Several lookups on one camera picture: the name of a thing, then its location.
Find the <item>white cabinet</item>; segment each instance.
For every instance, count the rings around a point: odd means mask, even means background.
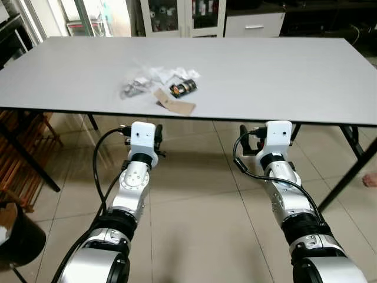
[[[225,37],[278,37],[285,13],[227,17]]]
[[[223,37],[226,0],[141,0],[147,37]]]

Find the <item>drawer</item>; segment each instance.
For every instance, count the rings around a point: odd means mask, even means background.
[[[278,37],[285,13],[227,17],[225,37]]]

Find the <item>small electronic component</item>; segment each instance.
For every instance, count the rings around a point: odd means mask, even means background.
[[[193,80],[186,80],[186,81],[183,81],[181,84],[171,85],[169,89],[171,91],[171,94],[175,98],[180,98],[181,96],[184,96],[196,90],[196,88],[197,88],[196,83]]]

